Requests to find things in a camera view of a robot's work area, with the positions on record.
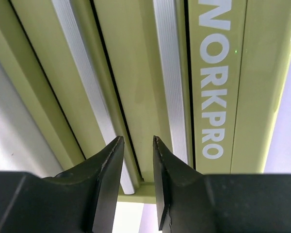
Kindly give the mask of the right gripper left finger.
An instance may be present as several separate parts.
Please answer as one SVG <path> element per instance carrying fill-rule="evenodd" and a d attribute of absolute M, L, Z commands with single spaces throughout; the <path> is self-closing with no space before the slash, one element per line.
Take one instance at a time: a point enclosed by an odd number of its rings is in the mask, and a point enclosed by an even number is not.
<path fill-rule="evenodd" d="M 118 136 L 55 177 L 0 171 L 0 233 L 110 233 L 123 157 Z"/>

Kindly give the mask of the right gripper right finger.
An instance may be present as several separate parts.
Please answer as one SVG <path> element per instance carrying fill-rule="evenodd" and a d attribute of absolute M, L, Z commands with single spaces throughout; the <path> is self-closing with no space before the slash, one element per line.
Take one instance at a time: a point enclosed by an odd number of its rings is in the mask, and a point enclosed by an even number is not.
<path fill-rule="evenodd" d="M 291 174 L 201 174 L 155 136 L 153 169 L 164 233 L 291 233 Z"/>

